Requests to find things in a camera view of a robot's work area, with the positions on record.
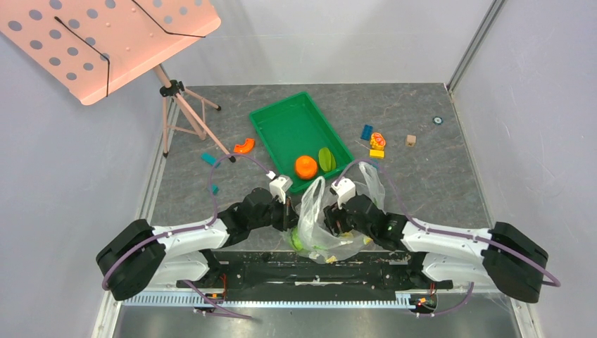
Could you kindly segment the orange fake fruit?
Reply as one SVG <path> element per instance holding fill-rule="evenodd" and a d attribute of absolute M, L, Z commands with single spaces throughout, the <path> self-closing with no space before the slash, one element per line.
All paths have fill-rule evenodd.
<path fill-rule="evenodd" d="M 294 172 L 301 180 L 311 180 L 318 173 L 318 163 L 310 156 L 300 156 L 295 160 Z"/>

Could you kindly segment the clear plastic bag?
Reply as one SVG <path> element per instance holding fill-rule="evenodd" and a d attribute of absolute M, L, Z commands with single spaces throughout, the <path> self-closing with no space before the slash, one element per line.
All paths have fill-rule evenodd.
<path fill-rule="evenodd" d="M 373 247 L 373 240 L 355 230 L 339 237 L 332 235 L 324 225 L 323 209 L 331 206 L 337 198 L 330 192 L 325 179 L 315 179 L 303 193 L 298 205 L 298 225 L 282 233 L 290 246 L 291 231 L 297 229 L 308 253 L 299 254 L 319 264 L 334 263 L 355 256 L 362 249 Z"/>

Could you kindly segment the lime green starfruit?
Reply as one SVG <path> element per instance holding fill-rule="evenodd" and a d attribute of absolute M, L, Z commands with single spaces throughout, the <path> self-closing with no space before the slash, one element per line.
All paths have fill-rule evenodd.
<path fill-rule="evenodd" d="M 318 151 L 318 163 L 324 173 L 329 173 L 337 168 L 336 159 L 328 147 Z"/>

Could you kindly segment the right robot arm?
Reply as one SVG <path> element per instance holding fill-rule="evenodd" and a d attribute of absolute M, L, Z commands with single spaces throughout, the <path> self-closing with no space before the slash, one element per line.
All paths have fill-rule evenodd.
<path fill-rule="evenodd" d="M 387 251 L 409 253 L 406 276 L 415 287 L 492 284 L 518 301 L 537 303 L 546 285 L 547 251 L 509 223 L 471 230 L 409 220 L 385 213 L 364 194 L 324 207 L 323 220 L 334 235 L 354 230 Z"/>

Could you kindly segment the green fake fruit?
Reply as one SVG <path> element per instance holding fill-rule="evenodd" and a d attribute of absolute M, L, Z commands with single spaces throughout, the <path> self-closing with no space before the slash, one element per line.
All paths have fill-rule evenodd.
<path fill-rule="evenodd" d="M 301 241 L 300 236 L 298 235 L 297 229 L 291 231 L 290 234 L 290 246 L 296 253 L 300 254 L 307 254 L 308 250 L 305 248 L 305 245 Z"/>

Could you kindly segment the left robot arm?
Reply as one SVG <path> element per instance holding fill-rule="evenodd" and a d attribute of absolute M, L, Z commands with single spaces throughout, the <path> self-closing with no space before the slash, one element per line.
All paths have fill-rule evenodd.
<path fill-rule="evenodd" d="M 238 244 L 251 231 L 273 227 L 284 232 L 296 227 L 299 215 L 291 199 L 281 202 L 263 188 L 215 217 L 176 226 L 151 226 L 145 219 L 131 222 L 96 256 L 102 287 L 116 301 L 138 295 L 147 287 L 183 280 L 216 285 L 221 268 L 209 252 Z"/>

